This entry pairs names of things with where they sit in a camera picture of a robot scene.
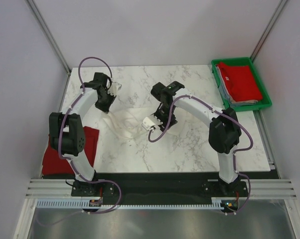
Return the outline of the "white printed t shirt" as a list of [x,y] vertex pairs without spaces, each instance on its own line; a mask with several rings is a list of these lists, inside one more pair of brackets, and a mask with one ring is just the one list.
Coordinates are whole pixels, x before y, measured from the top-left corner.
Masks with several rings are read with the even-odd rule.
[[[102,119],[118,138],[128,140],[136,138],[147,132],[142,127],[142,122],[144,118],[150,116],[155,111],[156,106],[126,108],[115,112],[109,112],[108,114],[103,114]],[[167,131],[167,133],[171,135],[180,135],[181,131],[185,128],[186,122],[199,122],[196,117],[180,108],[175,109],[174,115],[178,123],[171,126],[171,128]]]

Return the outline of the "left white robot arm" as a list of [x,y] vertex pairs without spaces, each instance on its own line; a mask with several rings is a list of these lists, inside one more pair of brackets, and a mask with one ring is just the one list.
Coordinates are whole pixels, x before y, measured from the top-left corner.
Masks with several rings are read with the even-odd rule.
[[92,81],[82,83],[78,94],[68,106],[49,116],[50,146],[57,151],[61,160],[70,165],[75,179],[84,182],[82,189],[89,196],[98,194],[100,184],[93,179],[96,171],[84,151],[86,136],[82,119],[92,106],[109,113],[121,87],[110,76],[96,72]]

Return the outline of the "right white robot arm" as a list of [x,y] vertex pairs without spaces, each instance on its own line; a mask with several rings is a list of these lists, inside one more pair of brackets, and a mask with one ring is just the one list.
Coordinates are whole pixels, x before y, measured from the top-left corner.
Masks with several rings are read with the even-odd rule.
[[235,111],[231,108],[223,110],[193,96],[185,86],[177,81],[165,86],[161,82],[152,87],[151,95],[160,102],[159,107],[150,116],[152,124],[147,130],[152,132],[159,127],[161,135],[150,142],[157,142],[164,134],[177,123],[174,110],[180,108],[199,119],[209,127],[208,142],[217,152],[219,161],[220,193],[230,196],[237,190],[236,172],[233,153],[237,149],[239,138],[242,135]]

